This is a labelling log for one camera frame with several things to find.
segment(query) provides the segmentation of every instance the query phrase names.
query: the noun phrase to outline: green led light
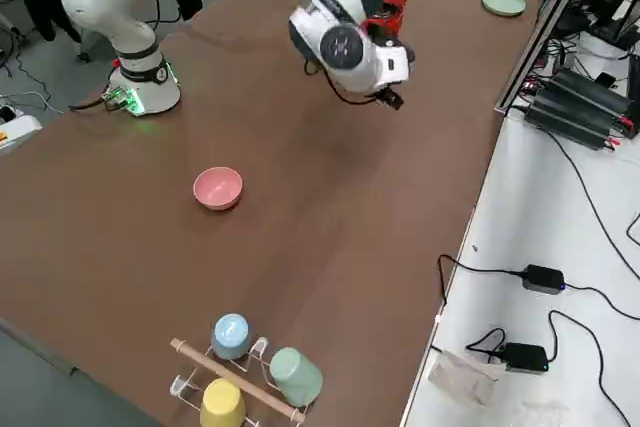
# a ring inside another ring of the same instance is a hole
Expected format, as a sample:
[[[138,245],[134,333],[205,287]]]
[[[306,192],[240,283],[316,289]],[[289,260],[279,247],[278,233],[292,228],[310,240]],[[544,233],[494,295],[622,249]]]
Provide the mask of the green led light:
[[[127,110],[132,114],[142,114],[144,112],[144,105],[140,101],[140,96],[135,90],[130,90],[127,97]]]

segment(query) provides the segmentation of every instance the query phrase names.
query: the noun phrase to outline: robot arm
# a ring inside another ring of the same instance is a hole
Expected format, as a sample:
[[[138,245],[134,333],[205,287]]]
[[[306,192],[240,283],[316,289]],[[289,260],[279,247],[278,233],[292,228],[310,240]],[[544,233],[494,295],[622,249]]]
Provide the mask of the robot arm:
[[[131,15],[138,1],[62,0],[73,22],[103,34],[113,45],[119,66],[111,75],[105,100],[136,116],[170,109],[180,99],[155,32]]]
[[[289,19],[289,33],[305,59],[321,64],[347,91],[376,94],[409,78],[412,53],[396,38],[374,42],[362,23],[384,0],[308,0]],[[399,108],[393,96],[388,103]]]

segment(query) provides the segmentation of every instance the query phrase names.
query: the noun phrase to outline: cup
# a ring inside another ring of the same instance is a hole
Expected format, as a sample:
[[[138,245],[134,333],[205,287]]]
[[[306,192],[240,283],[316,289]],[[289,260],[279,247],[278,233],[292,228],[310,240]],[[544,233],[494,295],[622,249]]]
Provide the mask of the cup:
[[[322,390],[322,373],[304,355],[292,347],[276,352],[269,366],[271,377],[293,407],[313,402]]]
[[[240,389],[227,379],[211,382],[202,396],[202,427],[241,427],[246,407]]]
[[[240,314],[226,314],[218,319],[211,334],[211,346],[223,360],[236,360],[249,352],[249,323]]]

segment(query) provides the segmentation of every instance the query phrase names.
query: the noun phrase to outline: white table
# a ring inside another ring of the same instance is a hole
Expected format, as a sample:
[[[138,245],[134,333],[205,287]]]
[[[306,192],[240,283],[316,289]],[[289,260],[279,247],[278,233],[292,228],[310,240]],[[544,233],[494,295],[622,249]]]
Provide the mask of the white table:
[[[581,41],[605,56],[624,54],[587,34]],[[628,61],[587,55],[580,59],[593,77],[603,70],[627,77]],[[626,93],[626,80],[618,84],[619,92]],[[524,124],[520,112],[512,112],[502,126],[459,260],[483,269],[522,270],[530,263],[557,268],[567,282],[597,287],[618,308],[640,316],[640,282],[607,242],[571,166],[546,134]],[[640,212],[640,140],[624,141],[614,154],[561,142],[577,163],[614,241],[640,272],[640,248],[625,236],[627,225]],[[640,226],[636,235],[640,237]],[[431,268],[437,275],[435,259]],[[542,345],[550,357],[551,309],[595,332],[605,357],[605,388],[631,424],[640,425],[640,323],[621,317],[595,293],[549,296],[524,290],[512,276],[457,269],[433,344],[485,362],[486,356],[466,352],[464,346],[502,327],[508,341]],[[598,354],[589,334],[559,317],[554,323],[559,354],[550,371],[543,376],[506,374],[498,386],[497,406],[484,412],[455,403],[426,380],[439,355],[430,351],[406,425],[506,427],[522,401],[558,400],[571,408],[563,427],[623,426],[598,388]]]

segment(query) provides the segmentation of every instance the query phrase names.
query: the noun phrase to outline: green plate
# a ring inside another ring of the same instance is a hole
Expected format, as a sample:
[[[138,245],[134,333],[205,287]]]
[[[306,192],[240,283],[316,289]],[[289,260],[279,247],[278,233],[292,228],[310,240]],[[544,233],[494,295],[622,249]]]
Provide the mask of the green plate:
[[[527,6],[524,0],[482,0],[482,5],[489,12],[502,17],[516,17]]]

